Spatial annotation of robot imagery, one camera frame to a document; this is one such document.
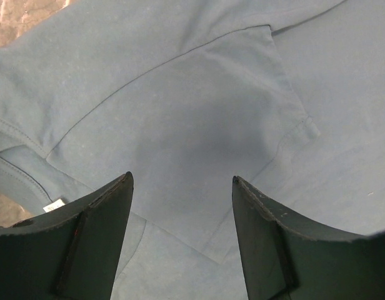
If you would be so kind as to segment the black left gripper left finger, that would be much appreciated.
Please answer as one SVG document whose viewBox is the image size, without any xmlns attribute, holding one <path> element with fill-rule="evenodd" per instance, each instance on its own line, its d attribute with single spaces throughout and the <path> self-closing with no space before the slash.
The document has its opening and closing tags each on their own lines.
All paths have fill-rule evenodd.
<svg viewBox="0 0 385 300">
<path fill-rule="evenodd" d="M 133 198 L 130 172 L 0 227 L 0 299 L 109 299 Z"/>
</svg>

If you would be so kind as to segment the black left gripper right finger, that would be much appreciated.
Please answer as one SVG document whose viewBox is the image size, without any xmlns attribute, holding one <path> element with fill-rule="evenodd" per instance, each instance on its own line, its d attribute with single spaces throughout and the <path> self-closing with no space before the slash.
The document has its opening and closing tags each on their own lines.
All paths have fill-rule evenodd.
<svg viewBox="0 0 385 300">
<path fill-rule="evenodd" d="M 385 231 L 321 224 L 239 176 L 232 208 L 249 299 L 385 299 Z"/>
</svg>

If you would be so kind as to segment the grey blue t shirt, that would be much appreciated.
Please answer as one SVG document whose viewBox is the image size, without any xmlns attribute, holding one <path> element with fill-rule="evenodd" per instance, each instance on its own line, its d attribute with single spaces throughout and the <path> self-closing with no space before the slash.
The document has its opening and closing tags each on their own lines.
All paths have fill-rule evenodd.
<svg viewBox="0 0 385 300">
<path fill-rule="evenodd" d="M 246 299 L 232 178 L 385 230 L 385 1 L 77 1 L 0 47 L 0 193 L 134 177 L 113 299 Z"/>
</svg>

